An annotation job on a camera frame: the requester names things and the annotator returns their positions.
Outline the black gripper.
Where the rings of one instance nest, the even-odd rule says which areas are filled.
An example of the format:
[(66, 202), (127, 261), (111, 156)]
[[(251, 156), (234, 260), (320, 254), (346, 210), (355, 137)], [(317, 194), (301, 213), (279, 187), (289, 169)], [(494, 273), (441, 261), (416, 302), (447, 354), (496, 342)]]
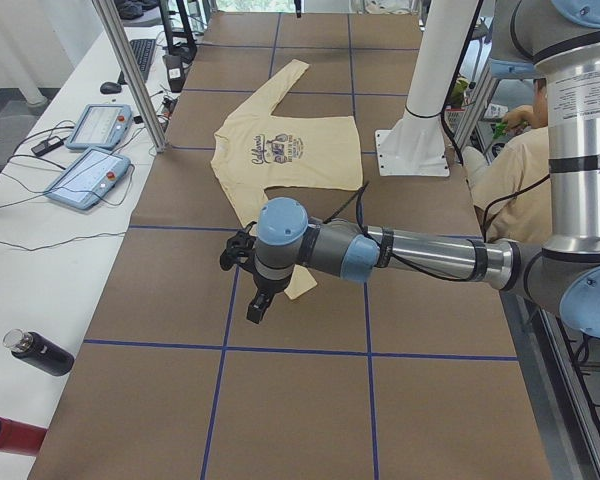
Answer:
[(265, 273), (261, 273), (256, 267), (253, 268), (252, 276), (257, 291), (247, 309), (246, 318), (250, 322), (261, 322), (264, 319), (273, 298), (289, 286), (292, 272), (292, 267)]

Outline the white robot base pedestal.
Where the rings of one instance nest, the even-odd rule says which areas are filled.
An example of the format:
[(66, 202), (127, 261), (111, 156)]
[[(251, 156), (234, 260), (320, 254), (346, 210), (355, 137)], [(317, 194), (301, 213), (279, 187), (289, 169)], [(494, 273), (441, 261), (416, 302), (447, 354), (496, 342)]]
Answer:
[(403, 116), (392, 129), (375, 132), (382, 176), (450, 174), (441, 122), (481, 6), (478, 0), (430, 3)]

